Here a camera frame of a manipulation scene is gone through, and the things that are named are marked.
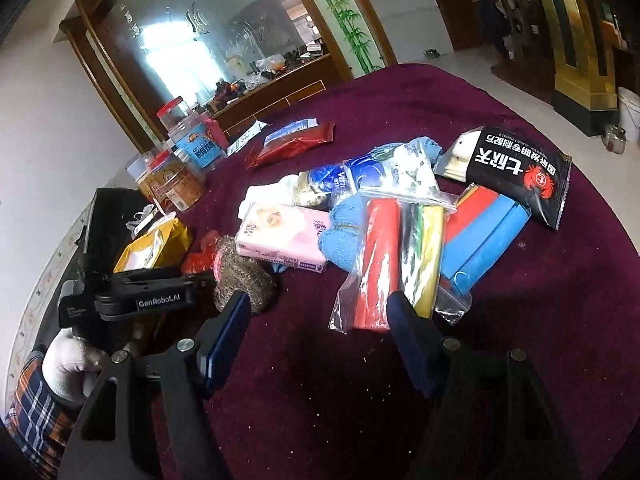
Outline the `white gloved left hand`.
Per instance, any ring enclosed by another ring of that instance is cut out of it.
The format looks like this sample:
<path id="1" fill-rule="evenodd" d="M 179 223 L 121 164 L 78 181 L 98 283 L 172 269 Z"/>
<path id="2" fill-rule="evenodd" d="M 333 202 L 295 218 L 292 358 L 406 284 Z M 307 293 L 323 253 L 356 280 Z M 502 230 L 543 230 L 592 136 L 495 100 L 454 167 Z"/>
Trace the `white gloved left hand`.
<path id="1" fill-rule="evenodd" d="M 79 408 L 111 362 L 109 353 L 75 336 L 71 328 L 61 328 L 47 348 L 41 369 L 51 392 L 66 405 Z"/>

